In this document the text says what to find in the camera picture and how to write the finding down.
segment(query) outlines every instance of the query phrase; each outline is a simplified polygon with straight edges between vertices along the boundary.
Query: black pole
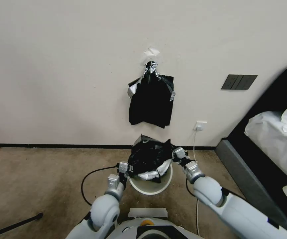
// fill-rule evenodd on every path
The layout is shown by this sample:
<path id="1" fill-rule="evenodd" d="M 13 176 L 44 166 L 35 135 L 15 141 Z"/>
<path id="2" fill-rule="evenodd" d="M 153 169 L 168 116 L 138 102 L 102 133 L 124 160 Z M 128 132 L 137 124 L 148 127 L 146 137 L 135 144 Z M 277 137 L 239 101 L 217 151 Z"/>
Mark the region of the black pole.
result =
<path id="1" fill-rule="evenodd" d="M 5 233 L 5 232 L 7 232 L 7 231 L 10 231 L 10 230 L 12 230 L 12 229 L 14 229 L 14 228 L 16 228 L 16 227 L 19 227 L 19 226 L 22 226 L 22 225 L 24 225 L 24 224 L 26 224 L 26 223 L 29 223 L 29 222 L 31 222 L 31 221 L 39 220 L 39 219 L 41 219 L 42 217 L 43 217 L 43 213 L 41 212 L 41 213 L 37 214 L 36 216 L 33 216 L 33 217 L 29 218 L 29 219 L 26 219 L 26 220 L 24 220 L 24 221 L 15 223 L 15 224 L 13 224 L 13 225 L 11 225 L 11 226 L 5 227 L 5 228 L 3 228 L 3 229 L 0 230 L 0 235 L 3 234 L 3 233 Z"/>

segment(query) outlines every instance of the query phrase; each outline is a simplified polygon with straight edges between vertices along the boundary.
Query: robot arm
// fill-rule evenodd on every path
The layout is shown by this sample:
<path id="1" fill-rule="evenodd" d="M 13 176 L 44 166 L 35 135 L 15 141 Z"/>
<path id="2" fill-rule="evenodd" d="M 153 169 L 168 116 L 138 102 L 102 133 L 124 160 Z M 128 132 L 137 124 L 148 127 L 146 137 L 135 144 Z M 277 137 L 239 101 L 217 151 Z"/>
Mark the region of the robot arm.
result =
<path id="1" fill-rule="evenodd" d="M 66 239 L 104 239 L 120 214 L 119 202 L 126 187 L 128 164 L 119 163 L 119 175 L 110 174 L 108 189 L 98 197 L 90 212 L 71 230 Z"/>
<path id="2" fill-rule="evenodd" d="M 211 177 L 206 177 L 197 162 L 185 151 L 175 150 L 178 163 L 193 184 L 194 195 L 209 206 L 239 237 L 246 239 L 287 239 L 287 231 L 242 198 L 230 193 Z"/>

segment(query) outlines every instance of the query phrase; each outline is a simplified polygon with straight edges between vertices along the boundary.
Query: power cord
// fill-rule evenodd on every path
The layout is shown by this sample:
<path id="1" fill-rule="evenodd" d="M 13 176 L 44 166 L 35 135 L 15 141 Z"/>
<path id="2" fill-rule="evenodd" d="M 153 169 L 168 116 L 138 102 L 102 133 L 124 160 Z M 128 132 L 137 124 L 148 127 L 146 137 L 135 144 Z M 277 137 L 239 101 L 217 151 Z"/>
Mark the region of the power cord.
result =
<path id="1" fill-rule="evenodd" d="M 196 163 L 197 163 L 197 160 L 196 160 L 196 157 L 195 157 L 195 138 L 196 138 L 196 132 L 197 131 L 195 131 L 195 135 L 194 135 L 194 141 L 193 141 L 193 156 L 194 156 L 194 160 L 196 161 Z M 189 190 L 189 188 L 188 188 L 188 186 L 187 186 L 187 178 L 185 179 L 185 187 L 186 187 L 186 189 L 187 189 L 187 191 L 189 192 L 189 194 L 191 194 L 193 197 L 195 197 L 194 196 L 194 194 L 193 193 L 191 193 L 191 191 Z M 198 235 L 198 236 L 200 236 L 200 233 L 199 233 L 199 220 L 198 220 L 198 212 L 199 212 L 199 199 L 196 199 L 196 210 L 195 210 L 196 212 L 195 212 L 195 214 L 196 214 L 196 218 L 195 218 L 195 220 L 196 220 L 196 234 Z"/>
<path id="2" fill-rule="evenodd" d="M 94 170 L 94 171 L 88 173 L 88 174 L 83 178 L 83 180 L 82 180 L 82 182 L 81 182 L 81 195 L 83 196 L 83 199 L 85 200 L 85 202 L 86 202 L 88 205 L 92 206 L 92 204 L 91 204 L 90 202 L 88 202 L 88 200 L 85 198 L 84 189 L 83 189 L 85 179 L 86 179 L 89 175 L 91 175 L 92 173 L 95 173 L 95 172 L 98 172 L 98 171 L 101 171 L 101 170 L 105 170 L 105 169 L 118 168 L 118 167 L 119 167 L 119 164 L 117 163 L 115 166 L 112 166 L 112 167 L 106 167 L 106 168 L 96 169 L 96 170 Z"/>

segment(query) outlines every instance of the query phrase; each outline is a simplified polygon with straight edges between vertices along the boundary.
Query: white cable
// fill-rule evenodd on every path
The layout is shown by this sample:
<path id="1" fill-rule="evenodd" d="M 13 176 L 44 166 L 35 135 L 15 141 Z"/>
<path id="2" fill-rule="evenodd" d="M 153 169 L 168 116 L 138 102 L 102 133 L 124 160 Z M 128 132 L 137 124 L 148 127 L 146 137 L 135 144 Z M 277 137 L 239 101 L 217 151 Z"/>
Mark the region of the white cable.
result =
<path id="1" fill-rule="evenodd" d="M 195 158 L 195 138 L 196 138 L 196 132 L 197 131 L 195 131 L 195 136 L 194 136 L 194 141 L 193 141 L 193 156 L 194 156 L 194 160 L 196 161 L 196 163 L 197 163 L 197 160 L 196 160 L 196 158 Z"/>
<path id="2" fill-rule="evenodd" d="M 200 231 L 199 231 L 199 200 L 196 200 L 196 230 L 197 230 L 197 234 L 198 236 L 200 235 Z"/>
<path id="3" fill-rule="evenodd" d="M 194 160 L 197 163 L 197 160 L 195 158 L 195 138 L 196 138 L 196 133 L 197 133 L 197 130 L 195 131 L 195 136 L 194 136 L 194 141 L 193 141 L 193 156 L 194 156 Z M 198 236 L 200 236 L 198 215 L 199 215 L 199 199 L 196 199 L 196 232 L 197 232 Z"/>

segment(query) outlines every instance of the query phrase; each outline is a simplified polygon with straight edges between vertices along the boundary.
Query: black bag taped to wall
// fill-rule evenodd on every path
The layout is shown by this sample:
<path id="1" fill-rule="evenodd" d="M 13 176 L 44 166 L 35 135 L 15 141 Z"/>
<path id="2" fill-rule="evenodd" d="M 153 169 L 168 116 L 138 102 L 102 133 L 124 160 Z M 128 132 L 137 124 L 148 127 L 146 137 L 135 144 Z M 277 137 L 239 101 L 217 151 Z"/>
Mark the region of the black bag taped to wall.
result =
<path id="1" fill-rule="evenodd" d="M 156 67 L 156 62 L 148 62 L 143 76 L 129 83 L 129 122 L 132 125 L 143 121 L 161 128 L 170 125 L 175 96 L 174 78 L 159 75 Z"/>
<path id="2" fill-rule="evenodd" d="M 128 160 L 128 175 L 134 177 L 138 174 L 155 171 L 166 160 L 172 160 L 172 151 L 175 146 L 170 139 L 165 143 L 141 135 L 131 149 Z"/>

